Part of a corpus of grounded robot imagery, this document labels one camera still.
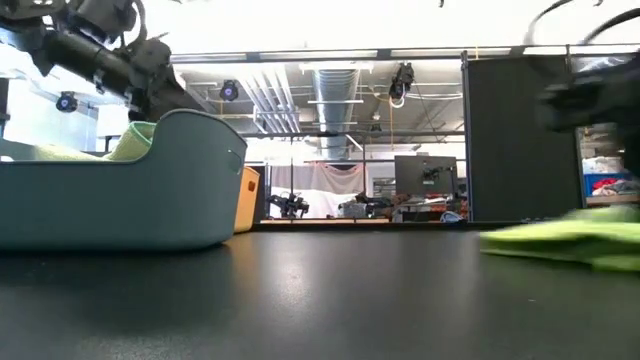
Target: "plastic bin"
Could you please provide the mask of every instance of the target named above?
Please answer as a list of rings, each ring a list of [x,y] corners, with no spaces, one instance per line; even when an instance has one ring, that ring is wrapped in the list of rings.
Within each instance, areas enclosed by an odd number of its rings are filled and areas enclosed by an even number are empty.
[[[238,209],[236,210],[235,233],[249,231],[253,226],[253,214],[256,209],[259,184],[260,174],[250,167],[245,167],[242,172]]]
[[[607,173],[607,174],[586,174],[584,175],[584,192],[585,196],[592,196],[593,185],[604,179],[632,180],[633,175],[630,173]]]
[[[0,249],[162,251],[225,241],[246,149],[227,123],[176,110],[133,162],[0,163]]]

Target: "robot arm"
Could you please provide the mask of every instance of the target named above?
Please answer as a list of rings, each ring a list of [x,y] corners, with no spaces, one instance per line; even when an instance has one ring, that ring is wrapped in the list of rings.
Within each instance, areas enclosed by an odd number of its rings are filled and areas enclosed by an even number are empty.
[[[140,34],[124,45],[138,14]],[[157,122],[173,109],[203,110],[178,84],[169,47],[146,39],[144,21],[141,0],[0,0],[0,42],[29,53],[43,76],[58,65],[98,92],[122,96],[130,120]],[[120,48],[106,48],[118,39]]]

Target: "table surface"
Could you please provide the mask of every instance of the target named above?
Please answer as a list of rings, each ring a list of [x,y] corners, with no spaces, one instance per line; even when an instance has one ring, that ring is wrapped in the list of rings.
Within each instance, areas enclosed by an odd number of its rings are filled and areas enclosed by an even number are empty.
[[[633,359],[640,279],[454,232],[253,233],[173,255],[3,255],[2,359]]]

